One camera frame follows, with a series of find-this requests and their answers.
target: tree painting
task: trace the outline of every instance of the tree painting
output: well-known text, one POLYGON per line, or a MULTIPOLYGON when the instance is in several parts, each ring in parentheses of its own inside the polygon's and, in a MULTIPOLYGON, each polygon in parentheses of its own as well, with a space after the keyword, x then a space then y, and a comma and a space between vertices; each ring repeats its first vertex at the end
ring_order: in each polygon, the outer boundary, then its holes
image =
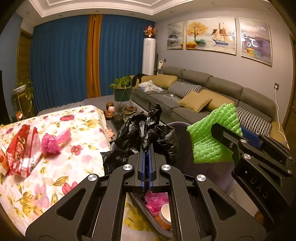
POLYGON ((187 35, 194 35, 194 42, 196 41, 197 35, 205 34, 208 27, 200 22, 193 22, 187 27, 187 35))
POLYGON ((187 20, 186 49, 236 55, 234 17, 213 17, 187 20))

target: gray sofa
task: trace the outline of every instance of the gray sofa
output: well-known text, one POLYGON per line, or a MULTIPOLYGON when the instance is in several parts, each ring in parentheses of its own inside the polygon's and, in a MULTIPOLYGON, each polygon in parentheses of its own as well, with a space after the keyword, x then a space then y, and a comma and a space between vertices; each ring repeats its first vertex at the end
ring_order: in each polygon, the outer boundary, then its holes
MULTIPOLYGON (((275 117, 275 103, 268 97, 252 89, 245 88, 239 84, 220 79, 212 76, 211 74, 203 72, 166 66, 162 69, 162 73, 166 75, 177 76, 178 81, 201 85, 203 89, 208 89, 210 91, 223 95, 228 99, 231 99, 232 101, 234 101, 236 107, 241 107, 263 118, 264 120, 271 122, 271 137, 280 142, 284 141, 280 133, 276 131, 276 129, 278 129, 278 124, 276 123, 275 117)), ((190 109, 182 107, 172 98, 170 98, 167 90, 160 93, 144 92, 141 88, 136 87, 133 90, 131 98, 134 102, 136 102, 146 110, 149 110, 156 103, 159 103, 163 110, 160 120, 164 123, 182 121, 193 124, 197 121, 200 121, 210 113, 206 110, 197 113, 190 109)))

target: black plastic bag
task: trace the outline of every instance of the black plastic bag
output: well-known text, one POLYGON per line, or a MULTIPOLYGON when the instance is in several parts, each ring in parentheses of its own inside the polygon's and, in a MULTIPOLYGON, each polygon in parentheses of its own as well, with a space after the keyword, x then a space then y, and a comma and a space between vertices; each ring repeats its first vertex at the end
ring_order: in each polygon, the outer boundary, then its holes
POLYGON ((133 115, 122 125, 114 141, 120 150, 101 153, 105 175, 127 162, 127 157, 140 152, 142 146, 147 151, 150 143, 154 143, 154 151, 165 156, 168 164, 177 161, 178 142, 173 127, 160 125, 162 110, 157 103, 147 115, 133 115))
POLYGON ((111 174, 116 168, 127 163, 129 153, 120 150, 101 152, 105 175, 111 174))
POLYGON ((175 128, 168 125, 157 125, 155 127, 157 140, 154 143, 154 151, 165 156, 168 164, 174 164, 178 160, 179 145, 175 128))

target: bed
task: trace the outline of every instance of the bed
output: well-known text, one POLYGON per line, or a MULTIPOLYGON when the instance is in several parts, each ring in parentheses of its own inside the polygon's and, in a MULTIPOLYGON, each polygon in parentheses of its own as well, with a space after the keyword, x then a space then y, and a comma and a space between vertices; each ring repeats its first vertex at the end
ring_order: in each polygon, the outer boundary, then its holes
MULTIPOLYGON (((8 172, 0 174, 0 204, 25 235, 27 227, 80 183, 88 174, 104 176, 100 152, 110 150, 105 134, 104 113, 92 106, 61 110, 0 128, 0 145, 9 146, 23 124, 37 127, 40 139, 45 133, 59 135, 71 129, 72 139, 58 155, 42 158, 29 177, 8 172)), ((121 240, 161 240, 134 207, 129 195, 123 217, 121 240)))

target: wall outlet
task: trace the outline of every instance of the wall outlet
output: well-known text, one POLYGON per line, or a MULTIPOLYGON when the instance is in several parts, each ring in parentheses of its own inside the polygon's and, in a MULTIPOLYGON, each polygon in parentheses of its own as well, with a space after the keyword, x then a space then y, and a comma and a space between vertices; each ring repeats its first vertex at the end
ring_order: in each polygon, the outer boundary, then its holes
POLYGON ((274 88, 275 88, 276 90, 279 90, 279 84, 274 83, 274 88))

